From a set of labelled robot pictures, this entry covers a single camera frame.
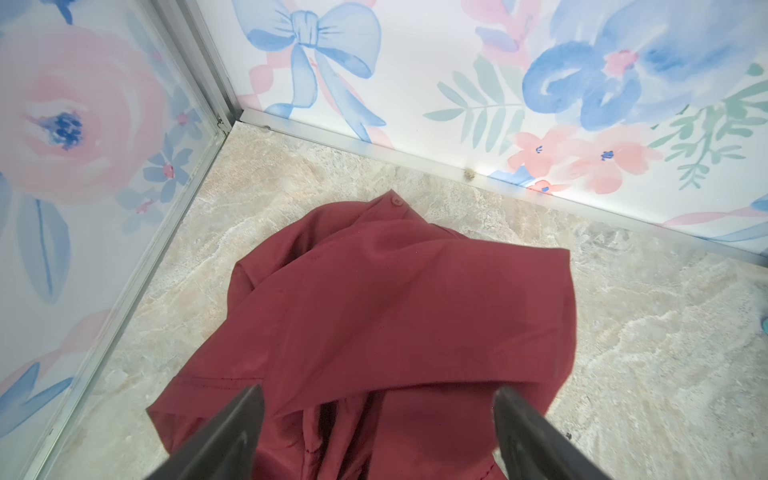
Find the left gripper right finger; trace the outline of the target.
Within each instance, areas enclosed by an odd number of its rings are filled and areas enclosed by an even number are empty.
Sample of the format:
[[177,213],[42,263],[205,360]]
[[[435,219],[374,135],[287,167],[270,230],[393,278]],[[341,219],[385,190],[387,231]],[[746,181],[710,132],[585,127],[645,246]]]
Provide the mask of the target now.
[[609,479],[510,386],[494,394],[493,421],[510,479]]

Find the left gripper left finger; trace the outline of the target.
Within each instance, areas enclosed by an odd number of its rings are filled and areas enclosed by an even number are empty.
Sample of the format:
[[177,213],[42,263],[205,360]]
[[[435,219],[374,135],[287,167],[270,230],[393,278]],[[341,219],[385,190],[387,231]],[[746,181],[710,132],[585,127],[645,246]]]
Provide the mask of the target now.
[[244,389],[148,480],[250,479],[264,417],[261,388]]

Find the maroon cloth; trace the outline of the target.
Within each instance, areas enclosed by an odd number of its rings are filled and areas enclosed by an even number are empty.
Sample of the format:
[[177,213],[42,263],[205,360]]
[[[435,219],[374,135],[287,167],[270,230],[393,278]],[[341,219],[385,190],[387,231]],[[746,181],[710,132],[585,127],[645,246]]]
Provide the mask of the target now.
[[576,322],[565,249],[471,239],[394,192],[328,204],[235,264],[226,319],[147,412],[175,452],[257,385],[257,479],[499,479],[494,394],[546,412]]

